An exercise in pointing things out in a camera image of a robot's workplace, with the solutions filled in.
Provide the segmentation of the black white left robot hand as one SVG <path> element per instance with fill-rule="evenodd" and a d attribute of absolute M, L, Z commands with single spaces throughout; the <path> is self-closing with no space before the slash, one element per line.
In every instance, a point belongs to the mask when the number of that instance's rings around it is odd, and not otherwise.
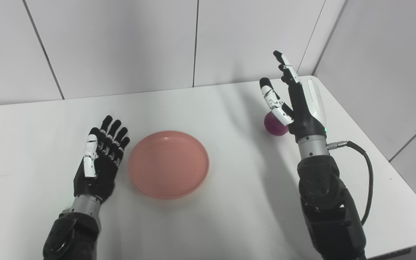
<path fill-rule="evenodd" d="M 114 191 L 118 168 L 130 142 L 128 129 L 107 115 L 102 125 L 90 130 L 84 154 L 74 177 L 74 196 L 93 196 L 105 202 Z"/>

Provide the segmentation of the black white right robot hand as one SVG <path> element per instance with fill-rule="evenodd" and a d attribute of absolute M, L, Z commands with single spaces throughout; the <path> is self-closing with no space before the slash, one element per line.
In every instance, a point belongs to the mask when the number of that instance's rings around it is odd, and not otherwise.
<path fill-rule="evenodd" d="M 321 135 L 327 137 L 324 124 L 311 113 L 311 104 L 308 102 L 305 87 L 282 52 L 275 50 L 274 57 L 279 62 L 279 70 L 283 73 L 281 80 L 288 86 L 288 94 L 291 106 L 281 101 L 274 90 L 269 78 L 260 79 L 260 89 L 272 114 L 284 126 L 288 126 L 289 132 L 299 141 L 309 135 Z"/>

